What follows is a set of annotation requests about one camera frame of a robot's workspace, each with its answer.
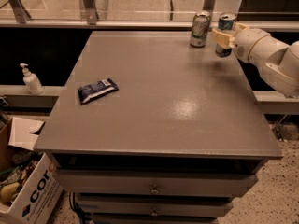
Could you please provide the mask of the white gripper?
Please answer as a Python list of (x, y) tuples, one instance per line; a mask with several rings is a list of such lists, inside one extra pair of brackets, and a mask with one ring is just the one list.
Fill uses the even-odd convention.
[(235, 23), (235, 33), (231, 30), (212, 29), (213, 40), (224, 49), (233, 49), (234, 56), (244, 63), (249, 63), (250, 53), (256, 44), (270, 36), (262, 29), (249, 29), (246, 24)]

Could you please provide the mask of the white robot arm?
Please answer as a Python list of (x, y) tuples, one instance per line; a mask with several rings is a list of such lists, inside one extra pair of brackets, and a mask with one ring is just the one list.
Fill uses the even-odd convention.
[(265, 30), (240, 22), (234, 22), (232, 30), (213, 28), (212, 37), (243, 63), (253, 64), (271, 88), (286, 96), (299, 95), (298, 41), (288, 45)]

